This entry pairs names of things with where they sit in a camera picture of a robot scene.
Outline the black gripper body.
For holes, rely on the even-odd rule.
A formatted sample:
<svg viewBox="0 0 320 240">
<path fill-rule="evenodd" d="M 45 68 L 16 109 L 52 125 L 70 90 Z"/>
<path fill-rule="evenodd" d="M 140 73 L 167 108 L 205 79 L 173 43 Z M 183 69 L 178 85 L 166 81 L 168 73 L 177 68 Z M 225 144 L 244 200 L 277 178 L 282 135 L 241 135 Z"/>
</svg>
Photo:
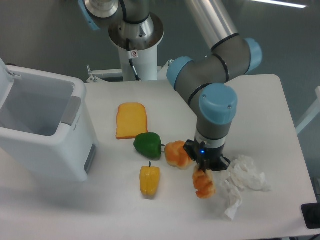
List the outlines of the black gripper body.
<svg viewBox="0 0 320 240">
<path fill-rule="evenodd" d="M 189 157 L 197 164 L 205 161 L 211 162 L 211 171 L 219 172 L 226 171 L 231 161 L 224 157 L 223 150 L 224 144 L 219 147 L 213 147 L 206 144 L 204 141 L 187 140 L 184 149 Z"/>
</svg>

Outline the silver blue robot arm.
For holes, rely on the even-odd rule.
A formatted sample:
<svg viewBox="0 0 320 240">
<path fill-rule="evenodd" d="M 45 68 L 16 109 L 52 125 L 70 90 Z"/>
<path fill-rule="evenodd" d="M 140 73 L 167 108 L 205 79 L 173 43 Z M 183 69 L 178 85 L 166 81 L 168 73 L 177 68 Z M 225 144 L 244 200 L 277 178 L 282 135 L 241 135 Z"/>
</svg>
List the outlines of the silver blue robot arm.
<svg viewBox="0 0 320 240">
<path fill-rule="evenodd" d="M 79 6 L 93 30 L 108 28 L 125 82 L 157 79 L 164 26 L 149 1 L 81 0 Z M 262 50 L 254 39 L 239 35 L 221 1 L 188 0 L 186 6 L 211 54 L 200 62 L 189 57 L 170 61 L 166 77 L 197 116 L 194 140 L 184 144 L 188 156 L 202 171 L 225 171 L 230 161 L 223 148 L 238 103 L 226 83 L 257 68 Z"/>
</svg>

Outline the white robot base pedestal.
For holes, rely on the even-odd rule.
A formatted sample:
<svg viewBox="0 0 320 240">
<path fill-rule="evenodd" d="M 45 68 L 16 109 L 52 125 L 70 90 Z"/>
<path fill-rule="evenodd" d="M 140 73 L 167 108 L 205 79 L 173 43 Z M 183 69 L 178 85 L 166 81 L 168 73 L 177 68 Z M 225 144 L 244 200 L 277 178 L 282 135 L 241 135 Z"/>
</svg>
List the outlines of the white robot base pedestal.
<svg viewBox="0 0 320 240">
<path fill-rule="evenodd" d="M 118 50 L 121 68 L 109 70 L 91 70 L 88 74 L 94 82 L 98 78 L 122 77 L 125 82 L 154 81 L 158 79 L 158 45 L 164 37 L 164 25 L 154 13 L 140 23 L 128 23 L 124 20 L 112 23 L 108 27 L 110 41 Z"/>
</svg>

